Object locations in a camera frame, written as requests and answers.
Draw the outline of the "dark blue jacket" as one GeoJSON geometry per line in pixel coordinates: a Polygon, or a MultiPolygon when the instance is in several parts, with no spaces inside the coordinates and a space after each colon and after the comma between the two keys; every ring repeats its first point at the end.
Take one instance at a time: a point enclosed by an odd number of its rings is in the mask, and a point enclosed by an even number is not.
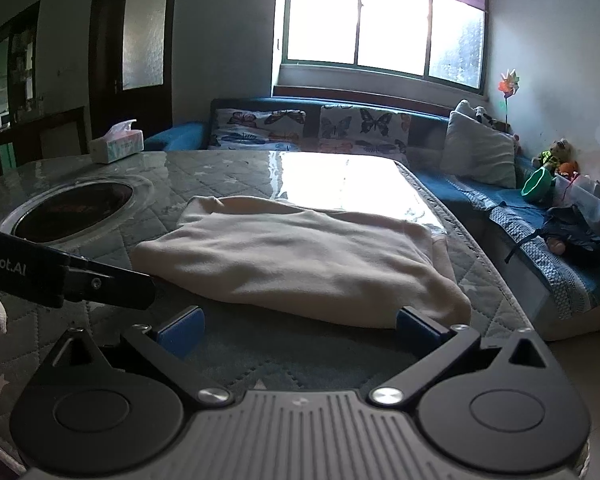
{"type": "Polygon", "coordinates": [[[509,263],[517,249],[535,237],[541,237],[555,256],[600,261],[600,236],[588,225],[577,205],[550,208],[542,226],[518,240],[504,261],[509,263]]]}

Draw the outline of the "green plastic bowl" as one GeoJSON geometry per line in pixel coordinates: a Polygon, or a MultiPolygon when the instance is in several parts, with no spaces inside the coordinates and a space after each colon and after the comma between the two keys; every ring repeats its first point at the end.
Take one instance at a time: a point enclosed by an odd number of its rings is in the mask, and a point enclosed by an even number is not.
{"type": "Polygon", "coordinates": [[[541,167],[524,182],[520,195],[529,204],[544,204],[552,195],[554,187],[552,173],[546,167],[541,167]]]}

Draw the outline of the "right butterfly cushion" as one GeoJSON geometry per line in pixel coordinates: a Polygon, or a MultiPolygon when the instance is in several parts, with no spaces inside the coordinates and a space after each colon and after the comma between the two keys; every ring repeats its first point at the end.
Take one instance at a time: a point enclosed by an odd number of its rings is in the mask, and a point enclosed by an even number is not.
{"type": "Polygon", "coordinates": [[[321,153],[370,155],[408,165],[412,116],[360,106],[323,106],[317,148],[321,153]]]}

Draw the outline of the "green framed window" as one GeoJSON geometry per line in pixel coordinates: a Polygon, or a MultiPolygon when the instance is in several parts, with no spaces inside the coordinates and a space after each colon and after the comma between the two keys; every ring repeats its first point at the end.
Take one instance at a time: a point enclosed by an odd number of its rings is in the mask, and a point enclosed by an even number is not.
{"type": "Polygon", "coordinates": [[[484,87],[489,0],[285,0],[283,60],[484,87]]]}

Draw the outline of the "butterfly cushion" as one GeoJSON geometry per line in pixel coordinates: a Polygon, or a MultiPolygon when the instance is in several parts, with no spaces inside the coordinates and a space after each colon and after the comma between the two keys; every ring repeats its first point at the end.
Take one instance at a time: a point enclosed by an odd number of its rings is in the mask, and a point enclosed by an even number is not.
{"type": "Polygon", "coordinates": [[[209,134],[209,150],[299,151],[303,110],[219,108],[209,134]]]}
{"type": "Polygon", "coordinates": [[[370,155],[408,165],[412,116],[360,106],[323,106],[317,148],[321,153],[370,155]]]}

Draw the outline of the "clear plastic storage box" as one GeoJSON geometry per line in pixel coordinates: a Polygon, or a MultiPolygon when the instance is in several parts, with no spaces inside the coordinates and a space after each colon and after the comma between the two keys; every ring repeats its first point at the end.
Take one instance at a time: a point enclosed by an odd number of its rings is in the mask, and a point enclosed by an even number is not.
{"type": "Polygon", "coordinates": [[[600,231],[600,198],[562,176],[556,176],[554,182],[554,204],[556,206],[577,205],[588,225],[600,231]]]}

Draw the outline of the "blue corner sofa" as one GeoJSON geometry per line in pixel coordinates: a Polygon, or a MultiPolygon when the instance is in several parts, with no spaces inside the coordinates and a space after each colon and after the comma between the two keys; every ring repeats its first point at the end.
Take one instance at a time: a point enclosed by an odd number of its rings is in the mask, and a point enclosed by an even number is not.
{"type": "Polygon", "coordinates": [[[314,151],[328,128],[342,133],[347,142],[358,135],[361,120],[380,120],[398,128],[396,156],[406,158],[408,169],[468,229],[541,334],[558,340],[600,330],[600,263],[586,266],[553,255],[532,234],[542,226],[547,206],[525,202],[519,188],[442,174],[438,165],[448,122],[441,116],[321,100],[218,99],[211,104],[208,122],[186,122],[154,134],[145,148],[218,148],[224,127],[257,130],[261,119],[294,114],[303,116],[303,131],[289,142],[249,141],[236,133],[228,136],[227,143],[236,150],[298,146],[314,151]]]}

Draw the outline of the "stuffed toys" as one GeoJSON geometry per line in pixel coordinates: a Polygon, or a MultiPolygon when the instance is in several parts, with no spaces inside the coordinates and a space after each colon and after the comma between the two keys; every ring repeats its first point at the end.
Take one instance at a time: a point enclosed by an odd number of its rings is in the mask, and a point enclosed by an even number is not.
{"type": "Polygon", "coordinates": [[[552,176],[562,176],[568,180],[580,172],[573,147],[566,139],[554,141],[547,150],[533,157],[531,162],[535,169],[545,168],[552,176]]]}

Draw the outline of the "grey plain pillow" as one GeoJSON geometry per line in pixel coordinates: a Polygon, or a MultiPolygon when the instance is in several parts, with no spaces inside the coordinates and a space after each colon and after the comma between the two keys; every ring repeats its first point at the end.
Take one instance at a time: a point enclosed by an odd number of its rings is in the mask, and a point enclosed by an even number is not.
{"type": "Polygon", "coordinates": [[[514,138],[495,130],[482,106],[461,100],[452,110],[440,170],[501,188],[516,188],[514,138]]]}

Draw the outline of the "dark glass cabinet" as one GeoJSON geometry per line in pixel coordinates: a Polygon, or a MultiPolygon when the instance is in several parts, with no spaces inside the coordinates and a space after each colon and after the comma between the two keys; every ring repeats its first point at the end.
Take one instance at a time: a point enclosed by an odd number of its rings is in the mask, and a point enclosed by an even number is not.
{"type": "Polygon", "coordinates": [[[0,175],[42,153],[40,135],[28,122],[40,116],[36,95],[36,2],[0,28],[0,175]]]}

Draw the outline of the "colourful pinwheel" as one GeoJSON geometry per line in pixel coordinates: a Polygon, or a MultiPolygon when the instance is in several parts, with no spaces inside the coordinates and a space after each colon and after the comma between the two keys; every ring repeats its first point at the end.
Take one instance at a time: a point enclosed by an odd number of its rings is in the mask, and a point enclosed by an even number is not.
{"type": "Polygon", "coordinates": [[[519,76],[516,70],[506,70],[501,74],[501,80],[498,83],[498,91],[503,95],[505,123],[508,124],[508,101],[519,90],[519,76]]]}

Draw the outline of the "white tissue box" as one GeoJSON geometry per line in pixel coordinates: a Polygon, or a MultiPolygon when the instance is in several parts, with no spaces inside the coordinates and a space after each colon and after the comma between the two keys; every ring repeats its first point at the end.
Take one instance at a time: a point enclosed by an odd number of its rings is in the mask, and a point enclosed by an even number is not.
{"type": "Polygon", "coordinates": [[[109,165],[144,150],[144,135],[133,127],[135,120],[113,125],[100,138],[91,140],[90,155],[95,164],[109,165]]]}

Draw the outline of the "dark wooden door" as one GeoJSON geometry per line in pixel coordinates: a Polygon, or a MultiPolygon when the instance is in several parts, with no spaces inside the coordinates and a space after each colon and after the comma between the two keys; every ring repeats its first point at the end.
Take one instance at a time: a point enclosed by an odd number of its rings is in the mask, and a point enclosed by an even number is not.
{"type": "Polygon", "coordinates": [[[131,119],[144,136],[172,126],[174,0],[92,0],[88,102],[92,136],[131,119]]]}

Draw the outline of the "left butterfly cushion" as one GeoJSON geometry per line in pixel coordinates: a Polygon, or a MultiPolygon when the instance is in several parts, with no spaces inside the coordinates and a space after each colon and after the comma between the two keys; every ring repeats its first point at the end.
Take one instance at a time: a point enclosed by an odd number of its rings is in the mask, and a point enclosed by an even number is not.
{"type": "Polygon", "coordinates": [[[303,110],[219,108],[209,134],[209,150],[299,151],[303,110]]]}

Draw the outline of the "cream sweatshirt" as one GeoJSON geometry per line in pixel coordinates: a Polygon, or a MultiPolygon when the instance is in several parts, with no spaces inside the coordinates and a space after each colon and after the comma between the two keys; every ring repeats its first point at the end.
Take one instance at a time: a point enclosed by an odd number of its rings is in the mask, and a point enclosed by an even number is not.
{"type": "Polygon", "coordinates": [[[340,325],[391,328],[404,307],[444,326],[471,315],[445,236],[379,214],[196,197],[131,262],[204,298],[340,325]]]}

